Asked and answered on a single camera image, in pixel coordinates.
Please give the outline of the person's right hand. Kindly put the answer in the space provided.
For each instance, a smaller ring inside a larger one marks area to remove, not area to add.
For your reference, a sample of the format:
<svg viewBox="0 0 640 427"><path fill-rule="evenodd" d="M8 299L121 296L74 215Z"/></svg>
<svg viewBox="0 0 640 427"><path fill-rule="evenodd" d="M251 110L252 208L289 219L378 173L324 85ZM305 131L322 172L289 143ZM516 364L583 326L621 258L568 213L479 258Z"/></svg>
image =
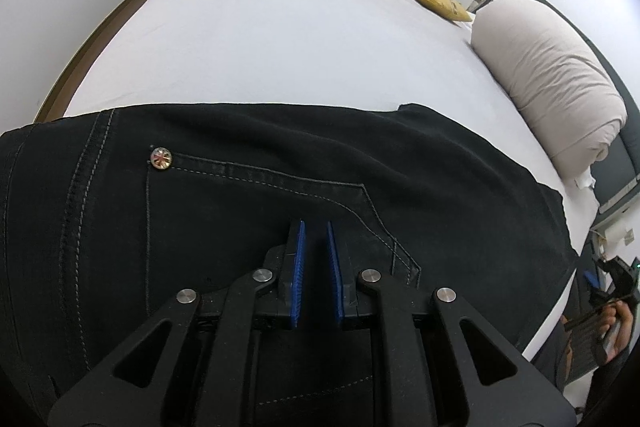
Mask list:
<svg viewBox="0 0 640 427"><path fill-rule="evenodd" d="M634 314L624 300L612 300L585 319L569 321L565 326L568 335L578 334L579 340L588 338L597 365L605 366L623 353L629 346Z"/></svg>

